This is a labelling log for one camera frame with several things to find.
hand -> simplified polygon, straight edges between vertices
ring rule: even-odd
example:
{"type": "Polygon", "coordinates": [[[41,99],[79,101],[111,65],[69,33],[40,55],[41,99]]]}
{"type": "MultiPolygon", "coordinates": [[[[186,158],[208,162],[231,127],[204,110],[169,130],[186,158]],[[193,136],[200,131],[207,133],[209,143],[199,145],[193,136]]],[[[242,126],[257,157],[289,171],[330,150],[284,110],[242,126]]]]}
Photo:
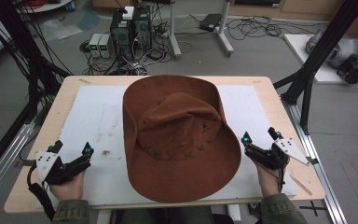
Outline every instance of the hand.
{"type": "Polygon", "coordinates": [[[78,174],[70,182],[62,185],[50,185],[51,193],[62,202],[67,200],[81,199],[83,197],[83,179],[86,171],[78,174]]]}
{"type": "Polygon", "coordinates": [[[255,162],[255,167],[257,168],[258,173],[258,183],[261,187],[261,193],[264,197],[268,197],[275,194],[280,194],[279,192],[279,170],[270,170],[259,163],[255,162]]]}

desk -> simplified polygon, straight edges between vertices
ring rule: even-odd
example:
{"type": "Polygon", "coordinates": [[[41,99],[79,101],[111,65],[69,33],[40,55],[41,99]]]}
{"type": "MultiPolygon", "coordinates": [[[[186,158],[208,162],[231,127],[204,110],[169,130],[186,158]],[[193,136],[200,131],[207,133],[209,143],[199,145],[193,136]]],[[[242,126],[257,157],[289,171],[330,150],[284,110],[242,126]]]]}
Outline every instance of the desk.
{"type": "MultiPolygon", "coordinates": [[[[34,142],[28,160],[34,159],[34,153],[37,150],[46,150],[48,146],[54,144],[59,139],[62,127],[66,118],[72,108],[73,102],[76,98],[78,89],[81,86],[96,86],[96,85],[129,85],[133,81],[142,77],[68,77],[62,84],[62,87],[51,107],[48,116],[43,124],[38,137],[34,142]]],[[[251,85],[254,86],[261,104],[266,113],[269,124],[277,130],[284,133],[287,137],[293,137],[298,146],[301,142],[296,135],[286,111],[281,103],[281,100],[273,88],[271,81],[267,77],[198,77],[216,85],[251,85]]],[[[36,197],[28,191],[26,184],[26,176],[29,167],[21,169],[21,173],[10,192],[7,202],[5,204],[5,211],[8,213],[27,213],[27,212],[41,212],[35,208],[36,197]]],[[[294,201],[302,200],[321,200],[324,198],[324,189],[316,175],[312,166],[305,166],[302,163],[291,160],[287,166],[287,171],[295,181],[297,195],[291,199],[294,201]]],[[[33,182],[36,182],[37,174],[33,175],[33,182]]],[[[260,199],[237,199],[230,200],[226,203],[256,203],[260,199]]],[[[194,203],[187,203],[181,205],[195,205],[194,203]]],[[[109,206],[109,207],[94,207],[97,209],[112,209],[112,208],[126,208],[123,205],[109,206]]]]}
{"type": "MultiPolygon", "coordinates": [[[[229,4],[231,3],[231,0],[224,0],[224,1],[225,1],[225,3],[223,4],[222,20],[220,21],[220,27],[216,27],[215,31],[217,32],[217,36],[219,37],[219,39],[222,41],[223,46],[226,49],[227,56],[229,57],[231,55],[231,53],[234,52],[234,48],[232,48],[231,44],[227,40],[227,37],[225,36],[225,27],[226,27],[226,22],[227,22],[229,4]]],[[[175,6],[175,0],[171,0],[171,4],[170,4],[171,29],[169,31],[169,38],[170,38],[172,49],[173,49],[174,59],[177,60],[180,57],[182,57],[182,52],[179,49],[179,45],[178,45],[178,42],[177,42],[176,36],[175,36],[174,6],[175,6]]]]}

suede hat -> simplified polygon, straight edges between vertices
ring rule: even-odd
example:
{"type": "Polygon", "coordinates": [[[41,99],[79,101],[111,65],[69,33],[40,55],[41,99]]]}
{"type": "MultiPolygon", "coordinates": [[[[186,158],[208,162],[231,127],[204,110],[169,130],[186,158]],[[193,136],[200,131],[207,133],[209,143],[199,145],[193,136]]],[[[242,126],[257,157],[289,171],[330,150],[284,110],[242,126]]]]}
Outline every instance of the suede hat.
{"type": "Polygon", "coordinates": [[[210,196],[241,163],[219,92],[202,79],[163,75],[133,82],[123,96],[123,128],[130,182],[156,202],[210,196]]]}

gray floor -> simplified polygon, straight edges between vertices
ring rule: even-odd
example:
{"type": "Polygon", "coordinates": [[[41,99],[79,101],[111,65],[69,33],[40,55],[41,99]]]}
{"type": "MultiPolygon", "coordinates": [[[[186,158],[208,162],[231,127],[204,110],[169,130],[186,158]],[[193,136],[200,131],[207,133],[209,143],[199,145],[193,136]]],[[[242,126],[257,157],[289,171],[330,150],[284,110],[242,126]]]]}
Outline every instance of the gray floor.
{"type": "MultiPolygon", "coordinates": [[[[194,14],[218,12],[220,1],[214,0],[211,8],[204,11],[194,10],[194,14]]],[[[186,7],[181,5],[178,15],[187,15],[186,7]]],[[[63,40],[50,40],[48,43],[70,70],[77,75],[87,68],[87,60],[78,50],[79,45],[90,38],[93,33],[107,32],[110,25],[108,12],[90,11],[87,4],[79,7],[76,12],[68,13],[64,9],[38,15],[40,22],[53,19],[65,19],[63,25],[80,24],[86,17],[95,19],[95,26],[80,34],[63,40]]],[[[191,18],[178,16],[176,25],[191,18]]],[[[186,27],[197,26],[187,22],[186,27]]],[[[307,29],[315,32],[318,26],[307,29]]],[[[235,52],[227,57],[215,35],[188,36],[179,35],[179,46],[183,57],[179,61],[157,63],[151,65],[149,75],[177,74],[192,76],[263,76],[272,82],[281,80],[293,74],[300,66],[299,60],[288,45],[277,37],[245,38],[242,41],[233,40],[228,36],[235,52]]],[[[286,87],[277,90],[283,93],[286,87]]],[[[21,75],[16,64],[5,52],[0,52],[0,139],[14,121],[27,102],[27,82],[21,75]]],[[[313,86],[310,107],[310,134],[316,146],[322,164],[335,191],[338,202],[348,223],[358,223],[358,85],[322,85],[313,86]]],[[[4,203],[20,169],[9,169],[0,184],[0,223],[48,223],[44,214],[7,214],[4,203]]],[[[314,202],[315,206],[324,207],[323,202],[314,202]]],[[[310,202],[296,203],[297,206],[310,206],[310,202]]],[[[301,210],[309,223],[329,223],[324,210],[318,210],[317,216],[309,209],[301,210]]],[[[248,215],[246,206],[241,205],[242,223],[255,223],[255,219],[248,215]]],[[[96,213],[91,214],[91,223],[95,222],[96,213]]]]}

black metal frame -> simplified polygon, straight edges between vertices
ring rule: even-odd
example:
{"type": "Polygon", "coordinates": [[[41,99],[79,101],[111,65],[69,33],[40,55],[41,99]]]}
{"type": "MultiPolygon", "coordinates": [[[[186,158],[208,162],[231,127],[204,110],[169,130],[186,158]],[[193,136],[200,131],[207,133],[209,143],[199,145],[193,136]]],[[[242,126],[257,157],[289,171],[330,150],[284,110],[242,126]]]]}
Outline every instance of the black metal frame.
{"type": "Polygon", "coordinates": [[[309,134],[310,97],[316,72],[357,17],[358,0],[345,0],[303,66],[291,76],[274,83],[275,89],[279,89],[292,82],[287,92],[282,94],[282,100],[289,105],[295,105],[304,92],[300,125],[305,134],[309,134]]]}
{"type": "MultiPolygon", "coordinates": [[[[40,100],[40,87],[38,82],[43,85],[43,90],[45,94],[57,94],[60,89],[61,84],[58,82],[55,74],[60,77],[68,77],[71,74],[62,70],[60,67],[49,62],[40,51],[39,47],[34,42],[34,39],[25,26],[24,22],[19,15],[19,12],[13,5],[11,0],[0,0],[0,21],[5,26],[7,32],[10,34],[10,37],[15,44],[15,46],[20,51],[23,58],[26,60],[27,71],[22,71],[22,73],[27,73],[27,79],[29,82],[28,92],[29,92],[29,102],[26,107],[21,111],[17,119],[11,125],[9,130],[6,132],[4,137],[0,141],[0,158],[7,150],[7,147],[14,139],[19,129],[24,123],[29,123],[37,113],[37,105],[40,100]]],[[[6,42],[6,40],[0,34],[0,41],[7,49],[10,55],[17,60],[16,54],[13,52],[13,47],[6,42]]]]}

